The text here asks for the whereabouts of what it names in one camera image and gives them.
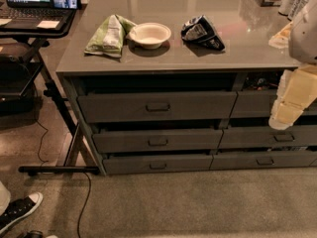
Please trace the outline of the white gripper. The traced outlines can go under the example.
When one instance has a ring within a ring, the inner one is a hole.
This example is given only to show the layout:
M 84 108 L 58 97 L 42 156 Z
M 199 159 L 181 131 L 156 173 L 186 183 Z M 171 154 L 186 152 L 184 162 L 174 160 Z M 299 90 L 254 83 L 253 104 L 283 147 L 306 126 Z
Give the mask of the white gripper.
M 279 102 L 272 105 L 268 125 L 275 130 L 291 127 L 316 98 L 317 65 L 307 63 L 289 75 L 278 93 Z

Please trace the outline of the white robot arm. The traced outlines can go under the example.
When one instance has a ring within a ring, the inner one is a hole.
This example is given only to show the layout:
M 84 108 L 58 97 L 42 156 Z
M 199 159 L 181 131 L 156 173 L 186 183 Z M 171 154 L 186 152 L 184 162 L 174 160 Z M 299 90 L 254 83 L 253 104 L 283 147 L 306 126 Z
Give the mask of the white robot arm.
M 317 98 L 317 0 L 310 0 L 294 17 L 288 49 L 301 66 L 280 78 L 268 120 L 275 130 L 291 127 Z

